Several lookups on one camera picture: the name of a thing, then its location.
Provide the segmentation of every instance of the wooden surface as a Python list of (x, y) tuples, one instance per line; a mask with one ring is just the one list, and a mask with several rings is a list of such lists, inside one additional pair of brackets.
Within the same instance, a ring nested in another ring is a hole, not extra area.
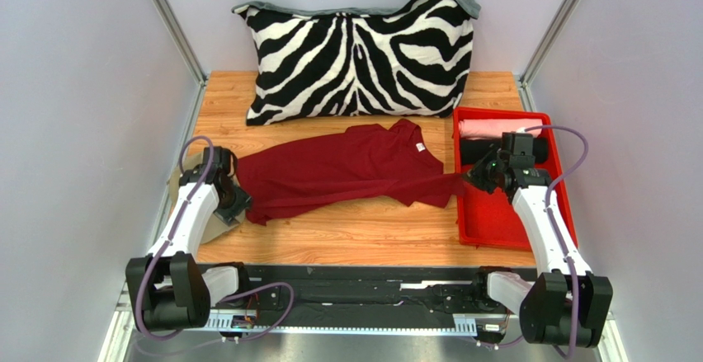
[[(299, 119), (247, 127), (246, 111), (254, 98), (256, 73), (214, 72), (196, 123), (195, 135), (232, 149), (238, 157), (325, 134), (352, 125), (378, 123), (388, 128), (392, 116)], [(510, 73), (471, 73), (462, 106), (522, 110)], [(451, 119), (411, 117), (422, 127), (425, 145), (452, 172)], [(194, 144), (198, 152), (204, 145)], [(391, 265), (391, 266), (533, 266), (530, 252), (476, 248), (459, 244), (456, 199), (444, 209), (388, 197), (343, 201), (266, 227), (243, 223), (200, 247), (198, 261), (246, 263)]]

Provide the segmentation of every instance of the red tray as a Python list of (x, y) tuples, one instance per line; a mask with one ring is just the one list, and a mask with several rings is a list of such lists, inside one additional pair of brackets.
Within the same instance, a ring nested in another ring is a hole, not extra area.
[[(540, 119), (542, 124), (551, 124), (550, 117), (544, 113), (456, 108), (454, 110), (454, 166), (457, 172), (467, 172), (472, 167), (470, 165), (461, 166), (460, 160), (459, 122), (466, 119)], [(561, 174), (561, 164), (554, 141), (554, 132), (551, 129), (544, 129), (540, 137), (547, 138), (549, 158), (543, 164), (537, 164), (537, 167), (545, 168), (549, 171), (552, 179), (555, 179)], [(492, 195), (489, 195), (469, 184), (465, 185), (465, 189), (464, 197), (457, 199), (459, 240), (462, 244), (527, 251), (531, 249), (525, 228), (512, 206), (507, 202), (507, 197), (503, 192), (496, 190)], [(560, 182), (555, 190), (564, 222), (573, 242), (578, 245), (576, 233), (573, 230), (573, 219), (571, 218), (566, 186)]]

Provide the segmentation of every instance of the pillow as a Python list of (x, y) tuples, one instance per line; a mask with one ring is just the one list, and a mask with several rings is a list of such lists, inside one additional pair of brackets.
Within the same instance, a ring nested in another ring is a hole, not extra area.
[(479, 9), (474, 0), (319, 12), (264, 2), (235, 7), (258, 56), (247, 125), (315, 116), (447, 117), (464, 92)]

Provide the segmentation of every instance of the folded clothing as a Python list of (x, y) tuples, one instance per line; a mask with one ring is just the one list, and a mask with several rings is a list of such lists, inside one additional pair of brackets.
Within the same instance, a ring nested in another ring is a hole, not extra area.
[[(459, 135), (467, 139), (500, 139), (502, 133), (515, 132), (520, 128), (542, 125), (540, 119), (472, 119), (459, 122)], [(538, 137), (541, 129), (528, 131)]]
[[(475, 164), (491, 151), (493, 145), (500, 146), (500, 139), (462, 139), (459, 141), (461, 165)], [(549, 157), (549, 144), (546, 138), (535, 138), (532, 144), (532, 155), (535, 162), (541, 164)]]
[(237, 178), (252, 197), (247, 219), (265, 224), (378, 195), (405, 205), (420, 201), (444, 207), (465, 188), (461, 174), (443, 170), (426, 149), (420, 127), (402, 119), (390, 129), (358, 125), (240, 158)]

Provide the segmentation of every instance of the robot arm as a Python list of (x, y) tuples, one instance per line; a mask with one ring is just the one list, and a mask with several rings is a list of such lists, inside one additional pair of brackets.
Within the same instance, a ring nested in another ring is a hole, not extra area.
[[(569, 292), (576, 275), (580, 293), (576, 346), (595, 347), (605, 326), (612, 287), (606, 277), (593, 275), (578, 253), (556, 203), (551, 205), (557, 225), (553, 228), (545, 206), (552, 180), (546, 170), (535, 168), (532, 141), (530, 134), (504, 133), (502, 146), (495, 147), (464, 175), (480, 190), (493, 193), (499, 187), (506, 193), (525, 226), (539, 275), (529, 284), (508, 270), (491, 269), (483, 281), (484, 294), (519, 315), (522, 335), (528, 342), (566, 346), (573, 327)], [(550, 200), (555, 202), (556, 192), (551, 193)], [(556, 232), (561, 232), (566, 256)], [(567, 256), (575, 272), (567, 264)]]
[[(132, 308), (136, 309), (139, 288), (148, 265), (164, 242), (171, 240), (158, 258), (144, 291), (141, 313), (144, 325), (150, 331), (204, 326), (210, 307), (224, 296), (237, 292), (240, 281), (247, 278), (243, 265), (238, 263), (217, 265), (204, 273), (196, 264), (198, 246), (212, 214), (233, 225), (251, 204), (251, 197), (232, 179), (236, 172), (236, 157), (221, 147), (214, 147), (213, 153), (204, 183), (190, 199), (202, 171), (207, 168), (209, 149), (203, 152), (202, 164), (182, 174), (176, 208), (162, 234), (146, 257), (131, 259), (125, 270)], [(171, 284), (164, 282), (166, 277), (170, 277)]]

